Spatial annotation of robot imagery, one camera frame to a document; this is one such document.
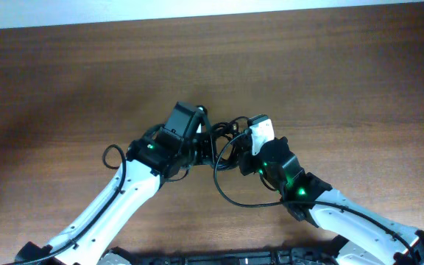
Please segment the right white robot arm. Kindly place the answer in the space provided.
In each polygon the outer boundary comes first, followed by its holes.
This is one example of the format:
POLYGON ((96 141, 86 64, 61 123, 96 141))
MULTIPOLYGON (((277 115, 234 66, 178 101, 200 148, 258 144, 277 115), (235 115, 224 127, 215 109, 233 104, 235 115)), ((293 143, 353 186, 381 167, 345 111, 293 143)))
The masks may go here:
POLYGON ((424 230, 372 212, 306 172, 286 138, 240 143, 241 173, 257 173, 296 220, 335 233, 338 264, 424 264, 424 230))

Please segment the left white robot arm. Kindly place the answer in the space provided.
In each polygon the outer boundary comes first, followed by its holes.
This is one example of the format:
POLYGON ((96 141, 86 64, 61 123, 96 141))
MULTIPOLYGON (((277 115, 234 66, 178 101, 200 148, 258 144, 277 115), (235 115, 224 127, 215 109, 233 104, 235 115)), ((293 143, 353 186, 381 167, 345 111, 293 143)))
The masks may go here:
POLYGON ((15 264, 97 264, 130 217, 179 171, 210 161, 201 142, 210 128, 202 105, 178 102, 167 121, 148 129, 126 151, 94 201, 62 232, 39 247, 22 247, 15 264))

